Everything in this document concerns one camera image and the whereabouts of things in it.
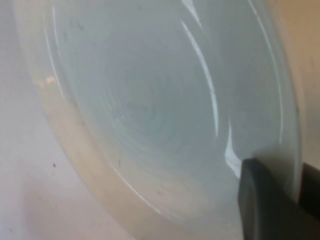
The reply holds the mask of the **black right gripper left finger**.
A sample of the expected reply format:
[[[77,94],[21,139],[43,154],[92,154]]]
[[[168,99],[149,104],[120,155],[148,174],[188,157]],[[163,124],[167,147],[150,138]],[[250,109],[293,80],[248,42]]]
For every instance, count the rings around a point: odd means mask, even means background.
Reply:
[[[320,215],[306,212],[299,200],[291,200],[260,161],[243,161],[238,207],[244,239],[318,240]]]

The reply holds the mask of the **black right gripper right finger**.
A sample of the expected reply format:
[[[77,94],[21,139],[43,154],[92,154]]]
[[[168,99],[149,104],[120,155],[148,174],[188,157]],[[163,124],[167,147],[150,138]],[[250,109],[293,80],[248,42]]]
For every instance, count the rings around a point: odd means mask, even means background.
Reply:
[[[312,216],[320,215],[320,170],[303,164],[299,206]]]

